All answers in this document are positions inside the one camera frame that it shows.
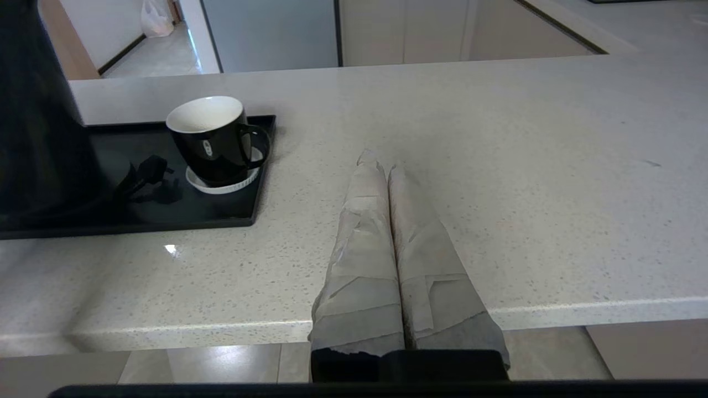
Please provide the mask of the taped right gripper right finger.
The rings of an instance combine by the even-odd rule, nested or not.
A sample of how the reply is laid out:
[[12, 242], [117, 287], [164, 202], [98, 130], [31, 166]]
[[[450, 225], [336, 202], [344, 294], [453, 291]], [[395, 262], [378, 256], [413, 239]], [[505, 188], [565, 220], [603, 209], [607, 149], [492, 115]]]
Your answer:
[[401, 165], [388, 180], [405, 350], [382, 370], [403, 383], [506, 382], [510, 355], [444, 224]]

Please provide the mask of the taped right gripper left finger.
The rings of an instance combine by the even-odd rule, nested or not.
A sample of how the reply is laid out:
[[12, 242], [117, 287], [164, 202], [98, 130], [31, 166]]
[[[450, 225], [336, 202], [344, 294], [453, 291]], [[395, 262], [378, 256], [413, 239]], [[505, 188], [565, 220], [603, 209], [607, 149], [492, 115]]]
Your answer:
[[405, 350], [387, 178], [371, 151], [357, 159], [311, 315], [314, 383], [374, 382], [381, 360]]

